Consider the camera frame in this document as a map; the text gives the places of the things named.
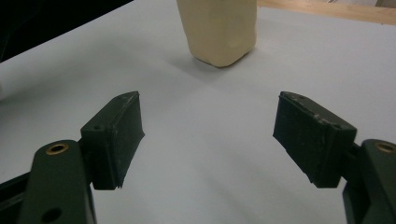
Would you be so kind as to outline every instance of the white surface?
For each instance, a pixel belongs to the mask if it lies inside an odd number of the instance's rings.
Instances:
[[[1,63],[0,182],[140,91],[146,137],[124,188],[94,192],[99,223],[346,223],[344,184],[316,189],[272,137],[277,96],[319,102],[357,143],[395,141],[396,30],[267,8],[257,30],[247,57],[216,69],[190,56],[176,1],[135,1]]]

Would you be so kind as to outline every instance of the white table surface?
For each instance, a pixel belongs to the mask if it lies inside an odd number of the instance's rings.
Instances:
[[[257,33],[217,69],[190,55],[176,1],[135,1],[1,63],[0,182],[139,91],[146,136],[124,187],[93,192],[98,223],[346,223],[345,182],[316,189],[272,137],[277,96],[317,101],[358,144],[396,141],[396,29],[259,8]]]

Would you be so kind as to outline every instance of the cream-colored block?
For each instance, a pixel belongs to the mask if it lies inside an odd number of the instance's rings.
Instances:
[[[256,44],[256,0],[177,0],[191,54],[228,66]]]

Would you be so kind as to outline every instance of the beige object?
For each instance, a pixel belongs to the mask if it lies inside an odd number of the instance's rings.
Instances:
[[[177,0],[191,54],[216,67],[236,62],[256,44],[256,0]]]

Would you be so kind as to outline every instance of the screw hole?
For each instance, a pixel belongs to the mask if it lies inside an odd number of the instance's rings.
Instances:
[[[102,125],[95,125],[93,126],[95,130],[102,130]]]
[[[62,210],[60,208],[52,208],[41,217],[41,221],[44,223],[51,223],[58,219],[62,214]]]
[[[388,153],[396,153],[396,146],[394,146],[392,144],[380,142],[375,145],[376,145],[376,148],[378,148],[381,151],[388,152]]]
[[[52,155],[63,153],[68,148],[69,148],[69,146],[67,144],[57,144],[57,145],[49,147],[49,149],[47,149],[46,152],[48,155],[52,156]]]

